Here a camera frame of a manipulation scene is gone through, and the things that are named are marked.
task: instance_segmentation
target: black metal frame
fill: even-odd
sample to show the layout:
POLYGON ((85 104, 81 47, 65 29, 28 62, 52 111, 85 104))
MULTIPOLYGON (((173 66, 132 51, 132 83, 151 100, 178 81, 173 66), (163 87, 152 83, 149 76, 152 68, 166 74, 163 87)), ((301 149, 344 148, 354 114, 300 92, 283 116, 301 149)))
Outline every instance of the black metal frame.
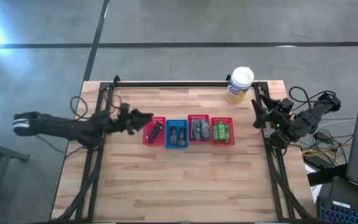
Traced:
MULTIPOLYGON (((106 113, 109 112, 109 105, 112 103, 112 96, 113 96, 113 89, 115 87, 140 87, 140 86, 159 86, 159 87, 170 87, 170 86, 227 86, 227 81, 230 80, 230 75, 226 77, 226 81, 221 82, 214 82, 214 81, 206 81, 206 82, 120 82, 120 78, 116 76, 114 78, 114 81, 112 83, 101 83, 99 86, 99 95, 98 100, 96 104, 96 111, 101 111, 101 107, 103 104, 103 95, 104 92, 108 92, 108 99, 106 101, 106 107, 104 111, 106 113)), ((267 85, 267 82, 255 82, 252 84, 252 87, 255 89, 255 95, 256 100, 261 103, 260 96, 263 94, 265 96, 269 96, 269 87, 267 85)), ((275 167, 274 161, 273 161, 273 148, 271 147, 269 143, 269 137, 265 135, 265 129, 269 128, 269 124, 265 124, 264 128, 262 129, 262 137, 264 139, 265 144, 265 151, 267 156, 267 165, 270 173, 270 180, 272 185, 272 192, 273 192, 273 199, 275 203, 275 210, 277 214, 277 219, 279 222, 281 221, 289 221, 292 220, 294 222, 299 222, 302 220, 295 219, 295 212, 294 207, 297 208, 298 213, 302 218, 308 218, 305 215, 302 215, 302 212, 300 212, 299 207, 301 207, 300 203, 296 200, 295 196, 291 193, 289 186, 288 186, 288 179, 287 179, 287 173, 285 170, 285 164, 283 160, 283 155, 281 150, 277 151, 277 159, 278 159, 278 171, 275 167), (288 218, 285 218, 283 216, 283 208, 280 203, 280 194, 278 191, 278 185, 282 188, 284 191, 284 197, 286 200, 286 205, 288 209, 288 218)), ((71 214, 69 216, 64 217, 64 219, 58 219, 58 220, 51 220, 46 223, 92 223, 93 222, 93 214, 94 214, 94 206, 96 203, 96 196, 97 196, 97 190, 98 190, 98 181, 99 181, 99 174, 101 171, 101 161, 104 151, 104 140, 105 136, 100 140, 99 147, 96 149, 90 149, 88 150, 88 153, 86 155, 85 160, 85 166, 84 166, 84 173, 83 178, 81 182, 81 190, 78 193, 78 195, 75 197, 74 202, 70 205, 70 209, 73 211, 76 210, 75 213, 75 219, 70 220, 71 214), (98 152, 96 162, 94 165, 94 169, 91 172, 91 160, 94 151, 98 152), (86 195, 86 192, 91 188, 91 197, 89 200, 89 207, 88 207, 88 213, 86 218, 82 218, 83 213, 83 206, 84 206, 84 197, 86 195)))

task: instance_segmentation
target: blue basket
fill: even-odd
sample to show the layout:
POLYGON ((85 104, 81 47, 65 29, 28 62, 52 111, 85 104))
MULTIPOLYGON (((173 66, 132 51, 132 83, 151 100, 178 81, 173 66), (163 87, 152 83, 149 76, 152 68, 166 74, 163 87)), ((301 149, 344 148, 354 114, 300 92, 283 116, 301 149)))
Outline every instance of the blue basket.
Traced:
POLYGON ((165 128, 165 147, 168 149, 186 149, 189 146, 189 139, 188 139, 188 128, 187 128, 187 120, 185 119, 169 119, 167 120, 165 128), (179 129, 185 129, 185 146, 175 146, 169 144, 170 138, 170 130, 171 126, 177 127, 177 139, 179 138, 179 129))

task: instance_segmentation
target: plastic basket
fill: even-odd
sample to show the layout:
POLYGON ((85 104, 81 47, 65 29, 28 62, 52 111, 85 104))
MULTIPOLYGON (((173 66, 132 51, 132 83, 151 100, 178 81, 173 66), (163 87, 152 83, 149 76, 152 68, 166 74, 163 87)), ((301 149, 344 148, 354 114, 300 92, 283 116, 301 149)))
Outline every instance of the plastic basket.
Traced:
POLYGON ((165 140, 165 117, 154 117, 153 120, 143 128, 143 144, 148 146, 163 146, 164 140, 165 140), (158 135, 155 137, 154 141, 152 143, 149 143, 146 137, 152 132, 156 122, 162 123, 162 130, 160 130, 158 135))
POLYGON ((187 120, 185 120, 185 119, 169 119, 169 120, 167 120, 166 125, 165 125, 165 147, 168 149, 186 149, 188 146, 189 146, 189 141, 188 141, 187 120), (179 138, 180 128, 185 129, 185 145, 184 146, 176 146, 176 145, 169 144, 170 130, 171 130, 172 126, 176 127, 177 139, 179 138))
POLYGON ((216 146, 233 146, 234 145, 234 125, 233 125, 233 119, 232 118, 211 118, 211 139, 212 144, 216 146), (219 123, 220 121, 223 122, 223 124, 229 126, 229 132, 230 132, 230 141, 228 143, 225 142, 225 140, 215 140, 214 134, 213 134, 213 125, 215 123, 219 123))
POLYGON ((209 122, 209 115, 207 114, 191 114, 187 116, 187 124, 188 124, 188 138, 189 144, 211 144, 211 123, 209 122), (191 121, 193 119, 206 119, 209 125, 209 139, 208 140, 201 140, 195 141, 191 139, 191 121))

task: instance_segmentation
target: white lid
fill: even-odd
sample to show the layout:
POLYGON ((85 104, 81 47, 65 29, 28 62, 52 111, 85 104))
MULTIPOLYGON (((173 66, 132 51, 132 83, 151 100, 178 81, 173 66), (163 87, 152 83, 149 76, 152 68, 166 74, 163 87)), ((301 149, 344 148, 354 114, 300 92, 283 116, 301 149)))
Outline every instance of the white lid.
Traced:
POLYGON ((254 81, 254 73, 249 67, 238 67, 233 71, 231 81, 238 87, 251 86, 254 81))

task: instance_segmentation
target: disinfecting wipes container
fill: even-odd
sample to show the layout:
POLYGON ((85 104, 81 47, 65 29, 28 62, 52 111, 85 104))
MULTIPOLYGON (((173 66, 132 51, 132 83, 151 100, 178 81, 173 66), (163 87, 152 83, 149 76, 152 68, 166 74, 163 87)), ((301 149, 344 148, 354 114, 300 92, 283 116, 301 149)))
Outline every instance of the disinfecting wipes container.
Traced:
POLYGON ((230 103, 240 103, 246 96, 247 90, 254 81, 254 73, 248 67, 238 67, 233 71, 226 94, 230 103))

